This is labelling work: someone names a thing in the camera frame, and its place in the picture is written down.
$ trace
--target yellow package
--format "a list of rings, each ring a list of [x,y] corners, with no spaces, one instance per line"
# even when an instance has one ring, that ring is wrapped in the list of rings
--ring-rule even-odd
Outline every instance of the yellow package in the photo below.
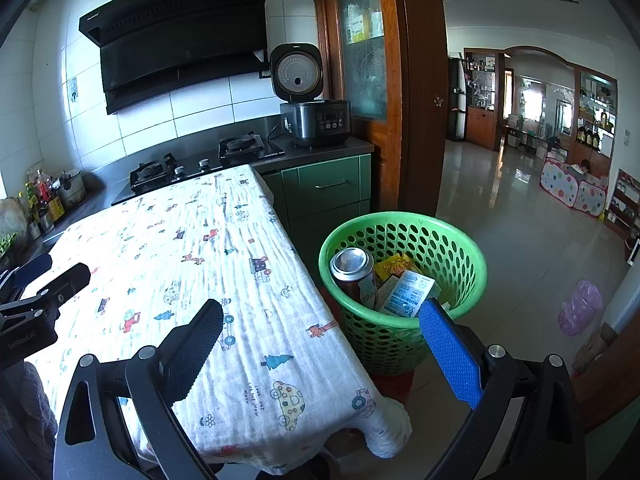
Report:
[[[405,254],[394,254],[386,260],[375,264],[373,266],[373,270],[376,273],[376,276],[380,279],[380,283],[386,282],[389,276],[396,276],[399,278],[406,270],[412,270],[413,272],[422,274]]]

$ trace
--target green plastic wastebasket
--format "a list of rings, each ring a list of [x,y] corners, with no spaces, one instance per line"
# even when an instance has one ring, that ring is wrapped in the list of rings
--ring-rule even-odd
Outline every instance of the green plastic wastebasket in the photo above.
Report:
[[[413,370],[429,347],[417,318],[381,314],[353,301],[334,283],[329,262],[346,247],[360,247],[376,262],[404,253],[425,275],[434,278],[457,319],[471,310],[486,286],[486,262],[471,238],[446,222],[401,211],[360,216],[336,228],[320,249],[320,277],[342,308],[340,327],[371,374],[399,375]]]

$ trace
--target range hood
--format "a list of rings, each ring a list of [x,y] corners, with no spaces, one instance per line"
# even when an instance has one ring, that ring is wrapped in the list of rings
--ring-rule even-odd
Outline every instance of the range hood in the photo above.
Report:
[[[266,0],[112,0],[80,18],[107,113],[204,81],[267,75]]]

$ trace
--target ceiling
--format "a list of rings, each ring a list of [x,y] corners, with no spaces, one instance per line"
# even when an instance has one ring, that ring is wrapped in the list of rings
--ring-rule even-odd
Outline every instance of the ceiling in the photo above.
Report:
[[[568,34],[609,44],[607,36],[631,43],[632,35],[609,0],[449,0],[447,27],[516,27]]]

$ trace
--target rice cooker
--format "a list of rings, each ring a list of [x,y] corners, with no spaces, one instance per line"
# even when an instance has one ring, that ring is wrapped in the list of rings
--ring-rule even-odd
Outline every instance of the rice cooker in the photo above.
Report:
[[[316,148],[344,142],[351,135],[349,101],[316,100],[322,93],[322,58],[315,45],[281,44],[271,53],[271,83],[282,100],[284,133],[299,146]]]

